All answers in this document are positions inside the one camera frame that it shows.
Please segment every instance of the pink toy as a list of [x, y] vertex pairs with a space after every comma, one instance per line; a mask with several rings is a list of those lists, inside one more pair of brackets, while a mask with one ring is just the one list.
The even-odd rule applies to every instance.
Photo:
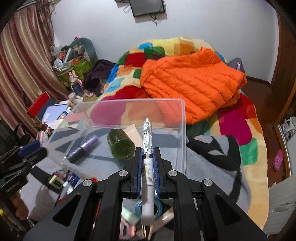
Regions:
[[283, 153], [282, 153], [281, 149], [279, 149], [278, 152], [276, 153], [276, 156], [274, 157], [274, 170], [275, 171], [279, 170], [283, 160], [284, 160]]
[[84, 93], [84, 95], [85, 95], [86, 97], [92, 97], [92, 96], [94, 95], [94, 92], [90, 92], [90, 91], [88, 91], [88, 92]]
[[[76, 93], [76, 95], [81, 95], [82, 96], [83, 95], [82, 81], [80, 79], [78, 79], [78, 76], [76, 75], [76, 73], [75, 73], [74, 70], [72, 70], [72, 72], [71, 71], [68, 72], [68, 74], [70, 76], [69, 77], [69, 81], [71, 83], [71, 89]], [[81, 93], [77, 93], [77, 89], [75, 88], [77, 85], [80, 86], [81, 91], [79, 91], [79, 92], [82, 92], [82, 94]]]

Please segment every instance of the white pen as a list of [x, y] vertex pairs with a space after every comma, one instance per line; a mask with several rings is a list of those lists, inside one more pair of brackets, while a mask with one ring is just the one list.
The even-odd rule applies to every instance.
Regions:
[[150, 240], [154, 223], [154, 172], [152, 128], [148, 118], [143, 123], [142, 215], [143, 235]]

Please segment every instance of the blue ring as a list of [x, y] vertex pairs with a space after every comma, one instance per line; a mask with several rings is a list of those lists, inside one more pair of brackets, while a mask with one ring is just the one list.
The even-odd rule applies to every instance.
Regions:
[[[163, 212], [163, 206], [161, 204], [161, 201], [159, 201], [159, 199], [154, 198], [154, 204], [157, 207], [157, 212], [154, 215], [154, 220], [159, 219], [159, 217], [161, 216], [161, 213]], [[142, 200], [139, 200], [135, 206], [135, 212], [136, 215], [140, 218], [141, 214], [142, 214]]]

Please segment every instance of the clear plastic box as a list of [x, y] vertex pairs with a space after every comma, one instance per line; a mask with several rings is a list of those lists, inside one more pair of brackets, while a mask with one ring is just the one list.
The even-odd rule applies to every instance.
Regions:
[[[160, 148], [162, 158], [169, 160], [173, 169], [185, 173], [186, 122], [182, 99], [124, 99], [80, 103], [50, 137], [46, 145], [48, 156], [62, 168], [72, 170], [84, 178], [106, 179], [122, 170], [129, 161], [117, 160], [112, 156], [107, 142], [108, 133], [112, 128], [125, 129], [135, 124], [142, 136], [142, 125], [146, 117], [152, 124], [153, 147]], [[75, 164], [69, 162], [67, 154], [94, 134], [99, 138], [99, 144], [91, 153]]]

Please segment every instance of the pink crocs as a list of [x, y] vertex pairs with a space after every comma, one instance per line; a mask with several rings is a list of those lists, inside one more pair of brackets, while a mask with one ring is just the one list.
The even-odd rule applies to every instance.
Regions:
[[282, 162], [283, 162], [283, 153], [281, 151], [281, 149], [278, 150], [278, 152], [276, 153], [276, 156], [274, 157], [274, 170], [278, 171]]

